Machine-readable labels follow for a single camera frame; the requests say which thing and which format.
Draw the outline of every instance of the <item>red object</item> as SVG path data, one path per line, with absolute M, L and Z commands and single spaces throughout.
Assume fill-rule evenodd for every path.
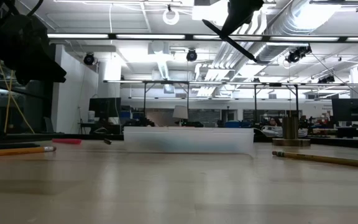
M 52 142 L 66 143 L 66 144 L 81 144 L 82 140 L 80 140 L 80 139 L 52 139 Z

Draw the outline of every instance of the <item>computer monitor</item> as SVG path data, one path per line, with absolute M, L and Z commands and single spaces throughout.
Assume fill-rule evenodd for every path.
M 118 118 L 121 112 L 121 98 L 92 98 L 89 110 L 94 111 L 96 118 Z
M 335 122 L 358 121 L 358 99 L 332 99 Z

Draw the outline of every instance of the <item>yellow pencil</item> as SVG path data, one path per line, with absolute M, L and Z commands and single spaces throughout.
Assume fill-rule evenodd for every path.
M 31 148 L 22 148 L 22 149 L 0 149 L 0 156 L 11 156 L 17 154 L 53 152 L 53 151 L 56 151 L 56 147 L 47 146 L 47 147 L 31 147 Z
M 340 165 L 358 167 L 358 160 L 356 160 L 356 159 L 343 159 L 343 158 L 335 158 L 335 157 L 327 157 L 327 156 L 314 156 L 314 155 L 297 154 L 297 153 L 290 153 L 290 152 L 277 152 L 277 151 L 273 151 L 272 154 L 274 156 L 286 157 L 286 158 L 291 158 L 291 159 L 316 161 L 316 162 L 327 162 L 327 163 L 332 163 L 332 164 L 340 164 Z

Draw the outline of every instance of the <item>metal pole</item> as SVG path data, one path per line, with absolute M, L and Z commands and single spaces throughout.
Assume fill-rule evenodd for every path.
M 190 114 L 189 114 L 189 94 L 190 94 L 190 83 L 187 84 L 187 120 L 190 120 Z
M 257 120 L 257 105 L 256 105 L 256 95 L 258 94 L 256 92 L 256 85 L 254 85 L 254 98 L 255 98 L 255 111 L 254 111 L 254 123 L 256 124 L 256 120 Z
M 299 119 L 299 99 L 298 99 L 298 85 L 295 85 L 295 96 L 296 96 L 296 116 Z
M 147 93 L 146 85 L 147 85 L 147 83 L 144 83 L 143 116 L 145 119 L 146 119 L 146 93 Z

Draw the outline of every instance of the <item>table surface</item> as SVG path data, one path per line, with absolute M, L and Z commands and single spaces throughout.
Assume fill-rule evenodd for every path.
M 250 157 L 53 145 L 56 152 L 0 157 L 0 224 L 358 224 L 358 168 L 271 155 L 358 159 L 358 149 L 255 143 Z

